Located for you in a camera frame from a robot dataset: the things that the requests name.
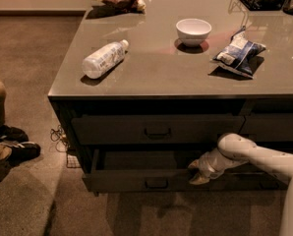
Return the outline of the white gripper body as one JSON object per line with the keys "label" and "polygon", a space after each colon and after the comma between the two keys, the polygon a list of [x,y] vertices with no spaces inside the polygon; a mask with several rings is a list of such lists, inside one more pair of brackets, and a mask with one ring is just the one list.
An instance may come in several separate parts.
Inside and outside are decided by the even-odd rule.
{"label": "white gripper body", "polygon": [[225,171],[225,157],[217,149],[208,151],[199,158],[198,168],[201,180],[216,179]]}

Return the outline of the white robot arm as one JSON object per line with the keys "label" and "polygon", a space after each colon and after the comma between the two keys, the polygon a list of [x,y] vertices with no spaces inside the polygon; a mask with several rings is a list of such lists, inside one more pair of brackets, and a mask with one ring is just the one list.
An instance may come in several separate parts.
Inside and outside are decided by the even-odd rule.
{"label": "white robot arm", "polygon": [[279,236],[293,236],[293,154],[260,147],[252,140],[238,134],[226,133],[219,137],[217,146],[188,168],[197,170],[189,180],[192,185],[202,185],[220,177],[226,169],[251,163],[288,185],[280,223]]}

